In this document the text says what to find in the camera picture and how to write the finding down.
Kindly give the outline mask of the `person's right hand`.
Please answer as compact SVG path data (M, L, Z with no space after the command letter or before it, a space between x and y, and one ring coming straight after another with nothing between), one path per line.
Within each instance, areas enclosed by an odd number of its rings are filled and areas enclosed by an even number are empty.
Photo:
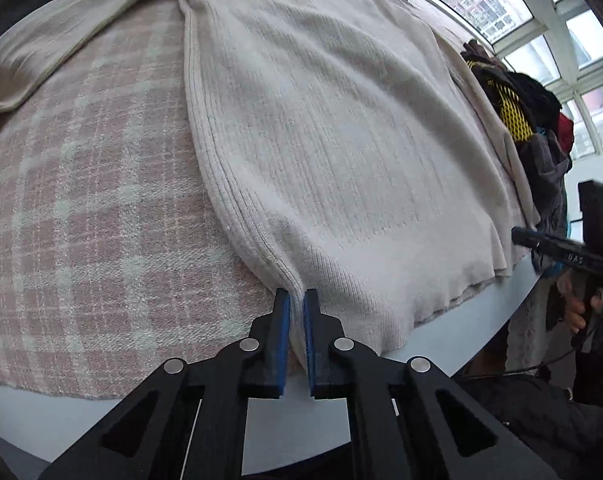
M564 322L573 334L587 327L585 320L586 307L581 296L576 294L575 281L577 275L566 270L556 282L557 289L565 301Z

